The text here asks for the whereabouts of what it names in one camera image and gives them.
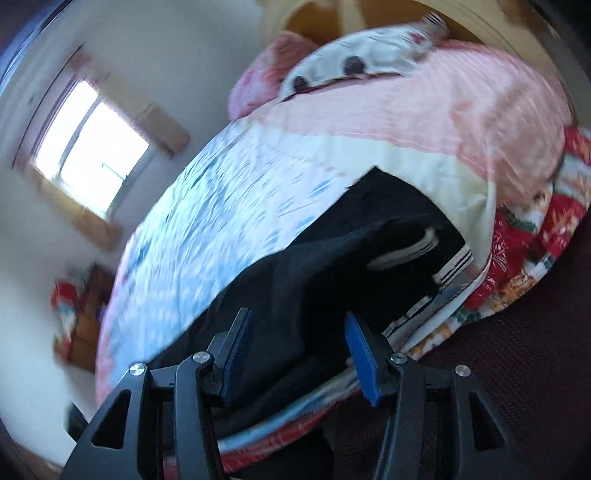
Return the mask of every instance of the window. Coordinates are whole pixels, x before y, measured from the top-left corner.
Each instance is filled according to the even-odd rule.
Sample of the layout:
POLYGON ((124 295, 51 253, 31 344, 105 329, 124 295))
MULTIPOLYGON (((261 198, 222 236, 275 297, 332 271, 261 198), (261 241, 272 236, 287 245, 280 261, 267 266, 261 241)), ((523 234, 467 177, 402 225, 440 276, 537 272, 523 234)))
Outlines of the window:
POLYGON ((148 146, 83 80, 51 118, 35 166, 75 200, 106 216, 148 146))
POLYGON ((191 135, 135 83, 82 46, 39 82, 12 168, 72 227, 104 251, 124 226, 112 213, 152 153, 174 161, 191 135))

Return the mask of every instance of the pillow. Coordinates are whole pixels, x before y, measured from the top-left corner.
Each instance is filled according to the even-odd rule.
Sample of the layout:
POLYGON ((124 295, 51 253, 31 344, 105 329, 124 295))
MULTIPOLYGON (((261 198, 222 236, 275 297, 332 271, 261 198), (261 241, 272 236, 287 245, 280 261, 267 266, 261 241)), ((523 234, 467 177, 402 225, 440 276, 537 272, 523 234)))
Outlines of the pillow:
POLYGON ((228 101, 230 120, 249 115, 269 100, 277 98, 281 82, 300 60, 318 48, 314 42, 282 31, 238 80, 228 101))
POLYGON ((366 78, 381 73, 409 75, 449 29, 436 14, 419 22, 363 30, 320 47, 285 78, 279 98, 328 85, 339 79, 366 78))

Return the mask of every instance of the white stripe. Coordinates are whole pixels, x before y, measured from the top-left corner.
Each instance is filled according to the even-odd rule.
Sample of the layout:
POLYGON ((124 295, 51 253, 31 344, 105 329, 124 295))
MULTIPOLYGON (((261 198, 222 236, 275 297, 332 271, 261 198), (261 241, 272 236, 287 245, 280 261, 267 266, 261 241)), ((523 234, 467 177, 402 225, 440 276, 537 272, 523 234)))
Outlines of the white stripe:
POLYGON ((433 280, 435 281, 435 283, 441 283, 443 281, 444 277, 446 275, 448 275, 449 272, 453 271, 456 268, 456 264, 466 254, 470 254, 470 262, 472 262, 472 252, 471 252, 470 248, 468 247, 468 245, 464 244, 464 246, 461 249, 459 249, 457 254, 455 254, 452 257, 452 259, 449 262, 447 262, 439 272, 437 272, 435 275, 433 275, 433 280))
POLYGON ((368 263, 367 269, 372 271, 383 271, 403 263, 410 262, 415 258, 422 257, 424 254, 433 250, 439 244, 439 239, 435 235, 435 230, 429 227, 425 230, 425 235, 417 243, 410 247, 394 250, 387 254, 380 255, 368 263))
POLYGON ((415 313, 417 313, 420 309, 422 309, 427 303, 431 301, 431 297, 429 295, 425 295, 421 300, 419 300, 413 308, 411 308, 408 312, 406 312, 406 316, 408 318, 412 317, 415 313))
POLYGON ((454 267, 451 270, 448 270, 448 272, 444 276, 442 276, 440 282, 443 284, 447 283, 447 279, 457 270, 458 265, 463 265, 466 261, 469 261, 471 256, 471 253, 467 253, 466 255, 461 257, 461 259, 456 262, 456 265, 454 265, 454 267))
POLYGON ((435 315, 433 315, 425 323, 423 323, 423 325, 421 325, 408 338, 404 346, 400 348, 400 351, 408 352, 412 347, 418 344, 427 335, 429 335, 443 322, 445 322, 459 307, 461 307, 462 304, 466 301, 466 299, 470 296, 470 294, 474 292, 482 284, 482 282, 486 278, 486 274, 488 273, 488 269, 490 266, 491 259, 489 257, 488 263, 486 264, 482 272, 480 272, 480 274, 476 277, 476 279, 473 280, 472 283, 470 283, 470 285, 456 298, 454 298, 450 303, 443 306, 441 310, 439 310, 435 315))
POLYGON ((453 270, 453 274, 450 275, 449 277, 447 277, 445 279, 445 281, 443 282, 443 284, 440 286, 440 288, 446 288, 460 273, 462 273, 462 271, 472 263, 472 261, 474 260, 474 258, 472 257, 472 254, 470 253, 470 255, 468 255, 463 262, 461 262, 460 264, 457 265, 457 267, 455 268, 455 270, 453 270))

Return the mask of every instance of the red object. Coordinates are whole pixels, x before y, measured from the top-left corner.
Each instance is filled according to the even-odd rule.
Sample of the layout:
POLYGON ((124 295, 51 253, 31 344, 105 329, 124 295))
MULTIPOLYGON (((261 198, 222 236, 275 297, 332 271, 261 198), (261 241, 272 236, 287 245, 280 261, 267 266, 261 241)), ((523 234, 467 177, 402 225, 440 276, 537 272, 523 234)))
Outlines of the red object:
POLYGON ((60 360, 67 364, 70 360, 70 350, 72 348, 72 338, 70 335, 53 338, 53 351, 60 360))
POLYGON ((412 32, 410 35, 411 40, 416 43, 417 45, 420 45, 421 43, 423 43, 426 38, 421 35, 420 33, 417 32, 412 32))
POLYGON ((59 303, 68 303, 74 307, 78 303, 76 287, 64 280, 57 280, 51 292, 51 308, 57 310, 59 303))
POLYGON ((586 208, 580 202, 555 193, 552 195, 538 241, 554 257, 559 257, 585 213, 586 208))
POLYGON ((586 138, 578 128, 564 130, 565 150, 577 155, 585 165, 591 165, 591 140, 586 138))

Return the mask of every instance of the white wall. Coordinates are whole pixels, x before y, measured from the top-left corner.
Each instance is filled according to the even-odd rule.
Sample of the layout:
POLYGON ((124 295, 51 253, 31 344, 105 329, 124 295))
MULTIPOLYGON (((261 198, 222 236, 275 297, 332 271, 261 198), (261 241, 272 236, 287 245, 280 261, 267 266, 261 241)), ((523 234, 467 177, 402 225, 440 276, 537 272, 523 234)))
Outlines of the white wall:
POLYGON ((63 464, 74 447, 66 408, 72 400, 94 413, 94 376, 53 360, 59 321, 49 305, 53 273, 43 265, 0 236, 0 416, 16 442, 63 464))
POLYGON ((76 0, 27 53, 19 67, 21 78, 15 80, 20 87, 11 86, 0 98, 0 132, 5 132, 0 138, 0 229, 60 271, 84 269, 94 261, 115 268, 125 241, 105 254, 51 211, 9 169, 18 147, 15 139, 72 48, 81 43, 179 121, 191 133, 187 148, 171 160, 155 155, 115 212, 127 239, 228 123, 228 93, 259 52, 259 15, 255 0, 76 0))
POLYGON ((172 160, 154 158, 115 217, 135 226, 195 154, 227 123, 228 91, 259 51, 255 0, 76 0, 37 39, 0 96, 0 416, 14 439, 64 463, 70 399, 93 412, 92 375, 53 361, 54 278, 101 252, 62 220, 10 166, 28 121, 60 66, 82 42, 191 133, 172 160))

